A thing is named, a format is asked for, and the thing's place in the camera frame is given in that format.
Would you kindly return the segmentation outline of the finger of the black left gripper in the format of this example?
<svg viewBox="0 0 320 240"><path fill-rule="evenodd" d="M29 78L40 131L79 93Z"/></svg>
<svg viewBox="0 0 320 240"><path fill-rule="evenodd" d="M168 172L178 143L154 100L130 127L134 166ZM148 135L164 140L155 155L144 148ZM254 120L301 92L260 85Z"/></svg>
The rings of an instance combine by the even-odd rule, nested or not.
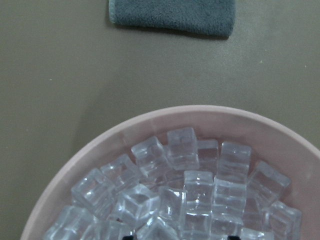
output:
<svg viewBox="0 0 320 240"><path fill-rule="evenodd" d="M122 238L122 240L136 240L137 238L133 235L127 235Z"/></svg>
<svg viewBox="0 0 320 240"><path fill-rule="evenodd" d="M228 235L227 240L241 240L238 235Z"/></svg>

